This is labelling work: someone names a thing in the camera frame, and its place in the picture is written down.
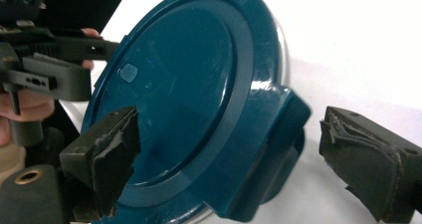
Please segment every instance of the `white table surface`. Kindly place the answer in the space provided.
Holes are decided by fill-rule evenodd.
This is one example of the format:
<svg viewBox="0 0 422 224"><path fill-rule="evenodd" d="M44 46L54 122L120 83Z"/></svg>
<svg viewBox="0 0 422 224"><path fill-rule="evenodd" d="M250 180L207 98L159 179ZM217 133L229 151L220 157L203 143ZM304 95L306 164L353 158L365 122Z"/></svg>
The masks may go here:
<svg viewBox="0 0 422 224"><path fill-rule="evenodd" d="M119 42L161 0L122 0L102 35ZM317 152L327 106L359 112L422 145L422 0L264 0L283 26L290 83L312 108L306 148L252 223L373 223ZM97 63L94 77L102 70ZM77 105L80 125L86 105ZM235 223L216 216L203 223ZM420 214L412 222L422 223Z"/></svg>

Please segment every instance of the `round lid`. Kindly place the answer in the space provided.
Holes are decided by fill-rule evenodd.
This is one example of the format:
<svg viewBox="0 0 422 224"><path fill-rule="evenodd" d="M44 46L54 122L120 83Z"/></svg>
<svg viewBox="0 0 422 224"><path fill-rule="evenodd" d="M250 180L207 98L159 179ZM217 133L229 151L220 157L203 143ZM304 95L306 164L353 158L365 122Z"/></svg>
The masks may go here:
<svg viewBox="0 0 422 224"><path fill-rule="evenodd" d="M109 61L84 119L86 130L123 107L139 114L135 173L104 222L183 221L207 206L252 218L256 208L234 211L239 195L294 97L277 85L279 48L261 0L165 0L149 12Z"/></svg>

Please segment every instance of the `teal plastic lid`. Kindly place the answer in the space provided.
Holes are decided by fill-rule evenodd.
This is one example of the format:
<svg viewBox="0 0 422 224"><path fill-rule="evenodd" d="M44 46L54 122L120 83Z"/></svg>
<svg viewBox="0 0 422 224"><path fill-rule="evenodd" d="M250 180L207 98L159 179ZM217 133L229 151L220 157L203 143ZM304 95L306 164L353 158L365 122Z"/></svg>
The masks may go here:
<svg viewBox="0 0 422 224"><path fill-rule="evenodd" d="M150 11L108 62L83 123L139 113L135 173L101 223L178 223L208 208L251 220L286 181L310 116L279 85L280 56L262 0L165 0Z"/></svg>

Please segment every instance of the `black plastic bracket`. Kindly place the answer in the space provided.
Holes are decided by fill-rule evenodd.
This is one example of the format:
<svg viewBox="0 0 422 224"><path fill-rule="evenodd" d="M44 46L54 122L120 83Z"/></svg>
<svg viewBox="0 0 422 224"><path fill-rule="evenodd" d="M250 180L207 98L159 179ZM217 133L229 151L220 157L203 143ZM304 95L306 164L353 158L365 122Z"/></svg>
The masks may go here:
<svg viewBox="0 0 422 224"><path fill-rule="evenodd" d="M30 166L0 187L0 223L92 222L113 216L140 152L136 109L120 109L97 122L60 152L59 167L54 155L59 151L49 146L62 137L48 136L52 142L35 150L32 159L47 165ZM50 156L42 156L43 147Z"/></svg>
<svg viewBox="0 0 422 224"><path fill-rule="evenodd" d="M379 221L408 223L422 205L422 148L356 112L328 107L319 153Z"/></svg>

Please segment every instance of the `finger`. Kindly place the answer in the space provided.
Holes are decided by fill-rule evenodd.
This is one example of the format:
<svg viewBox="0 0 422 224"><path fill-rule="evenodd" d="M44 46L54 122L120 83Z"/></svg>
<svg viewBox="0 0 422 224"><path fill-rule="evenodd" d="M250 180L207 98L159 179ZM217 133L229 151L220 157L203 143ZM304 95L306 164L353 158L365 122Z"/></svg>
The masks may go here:
<svg viewBox="0 0 422 224"><path fill-rule="evenodd" d="M81 30L89 37L99 37L100 36L100 33L96 29L93 29L93 28L83 28ZM93 68L94 68L94 62L91 61L91 60L84 60L82 62L82 67L86 68L86 69L90 69L90 71L92 71Z"/></svg>
<svg viewBox="0 0 422 224"><path fill-rule="evenodd" d="M54 101L49 101L37 107L21 109L20 115L16 115L13 112L0 112L0 115L13 119L15 121L41 121L53 114L54 109Z"/></svg>
<svg viewBox="0 0 422 224"><path fill-rule="evenodd" d="M92 60L83 60L82 67L86 69L90 69L90 71L94 68L94 62Z"/></svg>
<svg viewBox="0 0 422 224"><path fill-rule="evenodd" d="M87 34L87 36L89 37L99 37L100 33L93 28L83 28L81 29L85 34Z"/></svg>
<svg viewBox="0 0 422 224"><path fill-rule="evenodd" d="M9 120L6 117L0 117L0 147L12 142Z"/></svg>
<svg viewBox="0 0 422 224"><path fill-rule="evenodd" d="M18 96L21 110L38 107L52 100L52 98L32 93L29 90L19 91ZM12 102L9 94L0 94L0 112L10 112L11 110Z"/></svg>

